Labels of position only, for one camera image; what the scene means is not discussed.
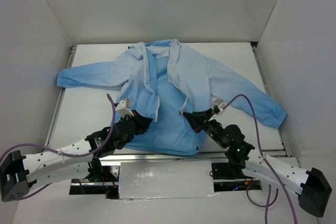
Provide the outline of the light blue zip jacket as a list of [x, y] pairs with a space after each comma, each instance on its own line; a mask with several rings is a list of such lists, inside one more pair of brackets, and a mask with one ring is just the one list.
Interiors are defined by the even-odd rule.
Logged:
[[131, 109], [152, 120], [146, 133], [126, 148], [172, 155], [193, 155], [206, 140], [183, 113], [203, 112], [218, 98], [263, 125], [281, 126], [282, 106], [245, 77], [176, 39], [137, 43], [115, 61], [71, 67], [57, 74], [62, 88], [120, 88]]

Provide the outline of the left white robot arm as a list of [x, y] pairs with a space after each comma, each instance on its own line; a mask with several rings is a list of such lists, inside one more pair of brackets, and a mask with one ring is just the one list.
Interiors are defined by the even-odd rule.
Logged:
[[10, 152], [1, 163], [1, 200], [26, 199], [31, 190], [67, 179], [96, 182], [115, 176], [102, 168], [100, 159], [124, 148], [137, 135], [144, 134], [152, 119], [137, 111], [125, 115], [113, 126], [104, 127], [86, 138], [54, 152], [23, 155]]

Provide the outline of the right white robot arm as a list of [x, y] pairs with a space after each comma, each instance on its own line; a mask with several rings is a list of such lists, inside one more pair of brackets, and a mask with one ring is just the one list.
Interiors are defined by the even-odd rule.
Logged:
[[309, 214], [322, 217], [327, 207], [332, 188], [322, 171], [316, 168], [306, 170], [291, 166], [277, 158], [260, 153], [245, 141], [245, 136], [236, 124], [226, 127], [214, 119], [218, 108], [203, 112], [185, 112], [195, 133], [206, 133], [221, 148], [228, 158], [228, 171], [233, 177], [247, 177], [264, 180], [269, 184], [297, 195], [299, 206]]

